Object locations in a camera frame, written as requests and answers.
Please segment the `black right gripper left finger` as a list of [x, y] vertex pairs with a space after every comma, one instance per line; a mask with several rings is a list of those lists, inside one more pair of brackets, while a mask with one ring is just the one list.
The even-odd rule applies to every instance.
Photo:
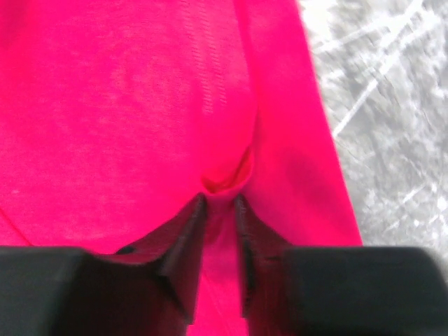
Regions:
[[203, 195], [114, 254], [1, 248], [2, 335], [184, 335], [193, 322]]

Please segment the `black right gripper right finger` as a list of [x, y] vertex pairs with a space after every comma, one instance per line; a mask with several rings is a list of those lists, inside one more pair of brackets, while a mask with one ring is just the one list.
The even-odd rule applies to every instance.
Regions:
[[304, 247], [235, 202], [250, 335], [446, 335], [441, 264], [408, 246]]

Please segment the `hot pink t-shirt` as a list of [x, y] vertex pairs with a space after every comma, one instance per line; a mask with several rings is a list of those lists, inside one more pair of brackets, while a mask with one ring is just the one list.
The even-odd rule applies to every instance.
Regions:
[[297, 245], [361, 235], [295, 1], [2, 1], [1, 243], [110, 253], [197, 193], [189, 335], [246, 335], [233, 199]]

